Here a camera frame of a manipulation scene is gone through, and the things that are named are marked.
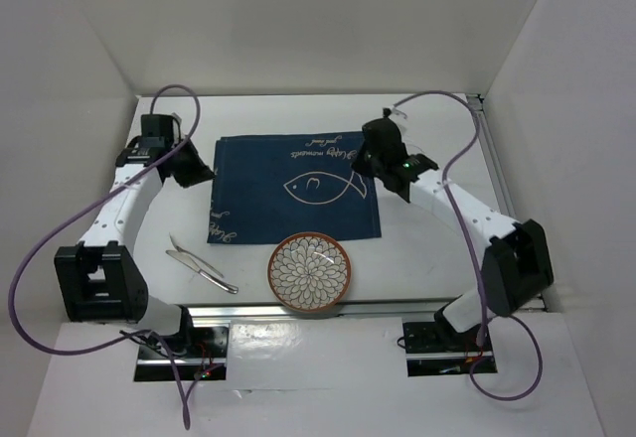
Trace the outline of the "blue fish placemat cloth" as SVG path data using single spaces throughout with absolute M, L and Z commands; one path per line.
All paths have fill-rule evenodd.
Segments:
M 362 144 L 360 132 L 219 139 L 208 242 L 278 244 L 299 232 L 381 237 L 375 183 L 352 168 Z

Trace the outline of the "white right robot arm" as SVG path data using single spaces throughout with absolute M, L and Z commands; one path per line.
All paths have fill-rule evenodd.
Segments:
M 543 227 L 502 215 L 452 183 L 423 154 L 408 154 L 392 112 L 362 127 L 355 172 L 435 216 L 461 234 L 477 267 L 477 285 L 435 314 L 433 336 L 446 350 L 457 349 L 468 331 L 494 317 L 509 317 L 554 283 Z

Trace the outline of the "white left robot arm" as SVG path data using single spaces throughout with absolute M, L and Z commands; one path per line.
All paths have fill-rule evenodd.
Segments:
M 167 179 L 186 189 L 215 178 L 191 141 L 177 149 L 181 140 L 179 116 L 144 114 L 141 134 L 115 162 L 111 189 L 119 193 L 100 207 L 77 244 L 60 247 L 54 257 L 72 322 L 121 323 L 152 330 L 161 335 L 162 347 L 175 357 L 192 351 L 197 334 L 183 323 L 181 306 L 150 295 L 133 251 L 150 205 Z

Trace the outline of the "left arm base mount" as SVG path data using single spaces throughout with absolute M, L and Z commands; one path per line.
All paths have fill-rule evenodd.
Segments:
M 122 332 L 123 336 L 131 333 Z M 185 381 L 221 381 L 227 377 L 227 356 L 230 325 L 182 328 L 178 333 L 163 337 L 173 353 L 174 363 Z M 137 346 L 133 380 L 135 382 L 173 382 L 174 373 L 169 353 L 156 337 L 131 336 Z

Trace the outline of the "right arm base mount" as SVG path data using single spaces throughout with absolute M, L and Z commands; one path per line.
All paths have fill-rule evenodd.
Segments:
M 409 377 L 496 373 L 492 343 L 486 338 L 477 345 L 479 327 L 464 334 L 444 336 L 433 322 L 404 322 L 396 344 L 405 352 Z

